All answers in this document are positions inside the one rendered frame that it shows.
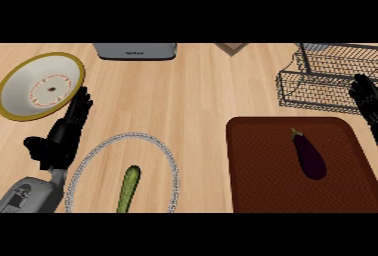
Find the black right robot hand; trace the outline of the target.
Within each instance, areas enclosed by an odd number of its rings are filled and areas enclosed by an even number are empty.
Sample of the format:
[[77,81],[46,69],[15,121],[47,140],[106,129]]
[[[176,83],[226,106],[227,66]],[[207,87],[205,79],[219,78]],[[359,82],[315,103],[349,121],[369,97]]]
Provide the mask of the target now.
[[378,87],[365,74],[354,75],[349,90],[378,144]]

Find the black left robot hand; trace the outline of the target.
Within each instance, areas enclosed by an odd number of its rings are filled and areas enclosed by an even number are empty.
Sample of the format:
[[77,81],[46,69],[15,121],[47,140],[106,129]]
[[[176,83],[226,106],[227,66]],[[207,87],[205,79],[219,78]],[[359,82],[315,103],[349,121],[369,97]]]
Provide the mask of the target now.
[[31,136],[24,139],[31,159],[40,162],[41,170],[67,169],[72,164],[92,105],[87,88],[81,87],[65,116],[55,122],[47,137]]

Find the purple eggplant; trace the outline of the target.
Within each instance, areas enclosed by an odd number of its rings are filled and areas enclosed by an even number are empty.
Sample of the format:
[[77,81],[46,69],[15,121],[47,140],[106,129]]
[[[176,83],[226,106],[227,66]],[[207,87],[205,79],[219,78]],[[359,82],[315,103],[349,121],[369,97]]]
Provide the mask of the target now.
[[322,155],[304,133],[295,129],[291,129],[291,131],[292,143],[303,173],[310,179],[320,180],[326,176],[326,164]]

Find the dark red tray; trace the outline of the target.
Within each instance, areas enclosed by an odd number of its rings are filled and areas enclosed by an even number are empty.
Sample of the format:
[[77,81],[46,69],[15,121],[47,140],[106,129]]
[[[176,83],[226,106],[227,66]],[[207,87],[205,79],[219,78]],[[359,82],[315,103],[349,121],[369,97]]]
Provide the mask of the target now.
[[[326,176],[303,173],[292,132],[304,133]],[[235,117],[226,125],[236,212],[375,212],[378,179],[347,122],[337,117]]]

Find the white plate with yellow rim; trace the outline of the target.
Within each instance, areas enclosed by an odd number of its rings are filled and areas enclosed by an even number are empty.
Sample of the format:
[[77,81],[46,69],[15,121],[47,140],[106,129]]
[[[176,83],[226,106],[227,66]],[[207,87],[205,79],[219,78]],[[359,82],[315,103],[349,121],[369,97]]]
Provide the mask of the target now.
[[71,101],[84,82],[81,60],[50,52],[25,60],[0,81],[0,115],[25,122],[53,114]]

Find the green cucumber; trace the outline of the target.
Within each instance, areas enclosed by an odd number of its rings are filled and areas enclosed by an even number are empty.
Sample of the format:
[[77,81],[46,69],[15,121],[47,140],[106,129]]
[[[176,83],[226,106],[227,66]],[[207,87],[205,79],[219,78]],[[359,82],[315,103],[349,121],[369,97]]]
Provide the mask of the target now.
[[140,180],[140,167],[137,165],[131,165],[124,173],[118,207],[117,207],[118,213],[129,212],[139,180]]

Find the grey appliance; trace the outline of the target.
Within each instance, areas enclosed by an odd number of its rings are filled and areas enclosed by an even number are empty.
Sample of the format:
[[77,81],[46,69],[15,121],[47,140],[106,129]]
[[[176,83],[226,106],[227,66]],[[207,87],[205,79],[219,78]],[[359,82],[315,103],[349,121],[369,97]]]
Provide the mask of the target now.
[[103,60],[171,60],[176,58],[176,43],[95,43]]

